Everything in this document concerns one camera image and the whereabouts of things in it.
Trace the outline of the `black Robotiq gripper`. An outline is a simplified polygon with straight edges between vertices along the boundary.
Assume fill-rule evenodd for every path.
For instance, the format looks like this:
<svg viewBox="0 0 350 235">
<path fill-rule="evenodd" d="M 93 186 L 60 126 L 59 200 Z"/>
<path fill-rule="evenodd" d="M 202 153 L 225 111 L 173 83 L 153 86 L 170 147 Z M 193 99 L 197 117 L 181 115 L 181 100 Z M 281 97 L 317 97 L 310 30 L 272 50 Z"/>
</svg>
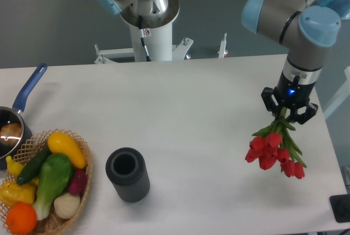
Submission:
<svg viewBox="0 0 350 235">
<path fill-rule="evenodd" d="M 299 84 L 301 78 L 289 80 L 281 73 L 277 86 L 273 89 L 265 87 L 261 93 L 263 103 L 274 117 L 279 117 L 282 104 L 290 110 L 289 122 L 305 124 L 308 120 L 313 118 L 317 111 L 318 105 L 309 103 L 310 94 L 314 88 L 315 83 L 303 85 Z M 298 113 L 298 108 L 305 107 L 305 111 Z"/>
</svg>

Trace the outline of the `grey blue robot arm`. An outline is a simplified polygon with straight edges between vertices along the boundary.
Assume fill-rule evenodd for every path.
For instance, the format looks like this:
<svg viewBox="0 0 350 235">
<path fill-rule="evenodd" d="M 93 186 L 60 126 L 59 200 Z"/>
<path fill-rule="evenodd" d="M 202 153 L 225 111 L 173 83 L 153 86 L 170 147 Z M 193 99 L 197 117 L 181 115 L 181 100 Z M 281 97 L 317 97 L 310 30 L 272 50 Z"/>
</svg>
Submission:
<svg viewBox="0 0 350 235">
<path fill-rule="evenodd" d="M 137 62 L 183 60 L 192 45 L 172 44 L 172 24 L 179 13 L 178 0 L 97 0 L 111 15 L 128 24 Z M 247 0 L 241 23 L 288 49 L 282 74 L 274 88 L 265 88 L 262 99 L 274 117 L 289 110 L 288 122 L 306 123 L 318 107 L 310 94 L 335 44 L 341 21 L 315 0 Z"/>
</svg>

